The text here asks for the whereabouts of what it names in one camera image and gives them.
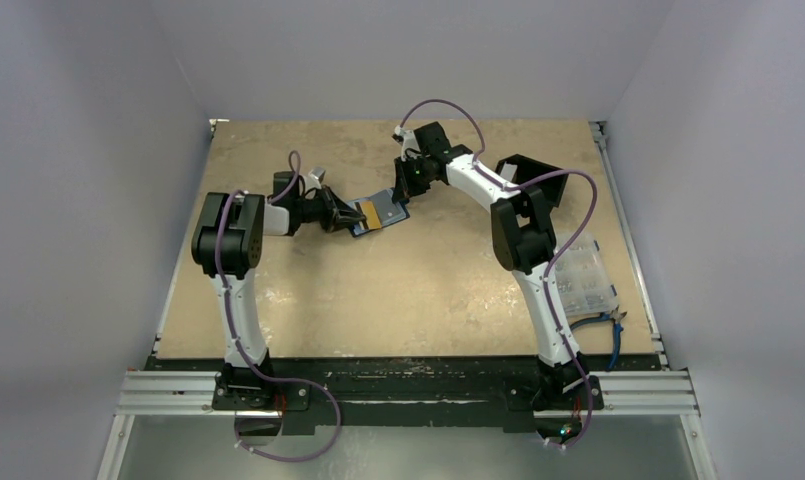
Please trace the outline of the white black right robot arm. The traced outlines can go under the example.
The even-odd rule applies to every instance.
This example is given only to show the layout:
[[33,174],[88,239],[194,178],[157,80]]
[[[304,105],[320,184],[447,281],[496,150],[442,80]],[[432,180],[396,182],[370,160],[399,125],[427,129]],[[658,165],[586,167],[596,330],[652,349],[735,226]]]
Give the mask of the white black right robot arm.
[[554,275],[558,250],[551,212],[566,187],[559,169],[514,154],[491,170],[468,147],[452,145],[437,122],[416,129],[397,126],[392,137],[401,147],[394,161],[394,201],[422,195],[441,181],[489,212],[494,256],[517,281],[536,337],[535,399],[566,405],[578,394],[585,366]]

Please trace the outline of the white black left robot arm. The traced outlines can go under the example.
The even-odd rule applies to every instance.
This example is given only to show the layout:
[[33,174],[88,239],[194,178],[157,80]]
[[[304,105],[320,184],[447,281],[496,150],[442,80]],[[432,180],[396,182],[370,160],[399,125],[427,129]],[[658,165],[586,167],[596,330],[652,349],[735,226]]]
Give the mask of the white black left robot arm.
[[226,336],[223,390],[237,390],[250,408],[275,399],[276,378],[261,331],[254,293],[256,269],[266,236],[293,236],[306,223],[328,233],[360,225],[367,214],[339,198],[318,180],[280,171],[270,197],[247,191],[206,194],[194,233],[191,255],[214,286]]

